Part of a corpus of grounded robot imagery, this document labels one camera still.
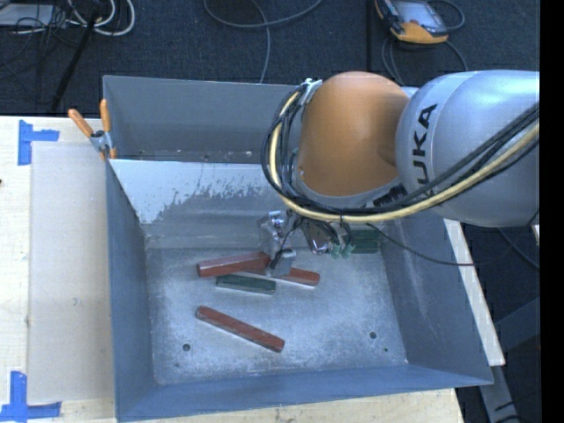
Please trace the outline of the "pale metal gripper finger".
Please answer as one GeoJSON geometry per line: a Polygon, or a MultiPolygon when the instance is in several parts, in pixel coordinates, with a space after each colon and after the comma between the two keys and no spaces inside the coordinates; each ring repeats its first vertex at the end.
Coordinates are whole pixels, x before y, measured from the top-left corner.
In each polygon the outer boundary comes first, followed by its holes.
{"type": "Polygon", "coordinates": [[[269,263],[269,276],[282,277],[287,275],[292,268],[295,257],[294,249],[283,248],[279,250],[269,263]]]}
{"type": "Polygon", "coordinates": [[[285,246],[286,216],[270,211],[258,220],[260,247],[265,254],[277,254],[285,246]]]}

